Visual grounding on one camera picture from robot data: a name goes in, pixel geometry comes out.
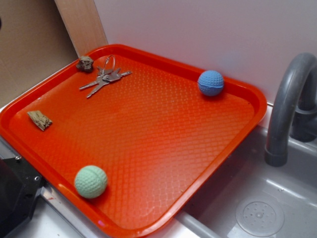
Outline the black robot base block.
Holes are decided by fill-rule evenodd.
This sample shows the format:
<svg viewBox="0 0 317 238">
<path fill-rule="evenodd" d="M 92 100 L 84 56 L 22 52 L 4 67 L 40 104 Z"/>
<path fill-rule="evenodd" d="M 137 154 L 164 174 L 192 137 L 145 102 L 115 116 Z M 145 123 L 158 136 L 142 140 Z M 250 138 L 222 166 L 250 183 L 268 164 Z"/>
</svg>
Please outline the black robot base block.
<svg viewBox="0 0 317 238">
<path fill-rule="evenodd" d="M 24 158 L 0 161 L 0 236 L 8 238 L 29 223 L 44 178 Z"/>
</svg>

